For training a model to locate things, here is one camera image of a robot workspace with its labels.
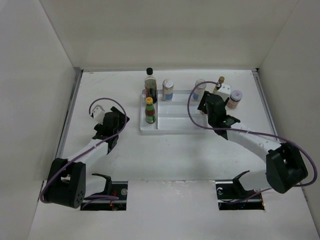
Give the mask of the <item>dark soy sauce bottle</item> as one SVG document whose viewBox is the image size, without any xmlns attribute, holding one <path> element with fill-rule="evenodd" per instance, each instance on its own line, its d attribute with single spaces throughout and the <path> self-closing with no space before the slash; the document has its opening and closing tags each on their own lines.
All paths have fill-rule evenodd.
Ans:
<svg viewBox="0 0 320 240">
<path fill-rule="evenodd" d="M 146 69 L 147 77 L 144 80 L 145 96 L 152 98 L 155 104 L 158 100 L 157 80 L 153 75 L 154 71 L 151 67 Z"/>
</svg>

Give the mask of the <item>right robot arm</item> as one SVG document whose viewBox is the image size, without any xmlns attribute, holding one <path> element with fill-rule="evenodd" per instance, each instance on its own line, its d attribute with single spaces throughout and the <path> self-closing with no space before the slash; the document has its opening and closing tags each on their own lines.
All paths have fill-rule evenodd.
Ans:
<svg viewBox="0 0 320 240">
<path fill-rule="evenodd" d="M 227 114 L 221 96 L 205 91 L 198 109 L 207 115 L 208 124 L 217 135 L 241 145 L 266 164 L 263 170 L 246 170 L 233 178 L 231 190 L 236 197 L 243 198 L 250 191 L 266 188 L 284 194 L 308 176 L 297 146 L 251 134 L 239 119 Z"/>
</svg>

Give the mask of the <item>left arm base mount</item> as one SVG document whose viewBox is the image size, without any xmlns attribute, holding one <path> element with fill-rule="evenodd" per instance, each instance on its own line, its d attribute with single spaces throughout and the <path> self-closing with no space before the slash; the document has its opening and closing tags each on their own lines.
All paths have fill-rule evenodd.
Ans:
<svg viewBox="0 0 320 240">
<path fill-rule="evenodd" d="M 81 211 L 126 211 L 128 182 L 113 181 L 108 175 L 93 173 L 86 182 Z"/>
</svg>

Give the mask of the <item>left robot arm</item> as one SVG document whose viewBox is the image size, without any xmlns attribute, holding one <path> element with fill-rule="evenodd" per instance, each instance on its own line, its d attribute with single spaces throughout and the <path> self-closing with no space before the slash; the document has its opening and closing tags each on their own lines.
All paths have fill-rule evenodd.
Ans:
<svg viewBox="0 0 320 240">
<path fill-rule="evenodd" d="M 118 200 L 112 191 L 111 177 L 91 168 L 115 148 L 119 134 L 129 120 L 125 112 L 114 106 L 105 113 L 102 121 L 94 127 L 96 134 L 88 145 L 68 158 L 53 160 L 40 200 L 73 209 L 84 207 L 86 199 Z"/>
</svg>

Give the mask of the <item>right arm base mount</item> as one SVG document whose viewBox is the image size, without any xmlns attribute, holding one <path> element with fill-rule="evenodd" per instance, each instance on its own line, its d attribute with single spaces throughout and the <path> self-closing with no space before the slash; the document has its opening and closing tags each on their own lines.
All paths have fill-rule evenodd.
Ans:
<svg viewBox="0 0 320 240">
<path fill-rule="evenodd" d="M 215 182 L 217 205 L 220 211 L 265 210 L 262 194 L 247 199 L 258 190 L 245 190 L 240 184 L 240 178 L 248 172 L 242 172 L 233 179 Z"/>
</svg>

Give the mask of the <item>white granule jar blue label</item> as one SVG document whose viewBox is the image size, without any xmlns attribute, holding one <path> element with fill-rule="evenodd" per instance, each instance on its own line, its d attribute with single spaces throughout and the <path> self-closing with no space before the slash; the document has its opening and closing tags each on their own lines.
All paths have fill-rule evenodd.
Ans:
<svg viewBox="0 0 320 240">
<path fill-rule="evenodd" d="M 162 82 L 162 100 L 171 101 L 174 94 L 174 81 L 171 79 L 165 79 Z"/>
</svg>

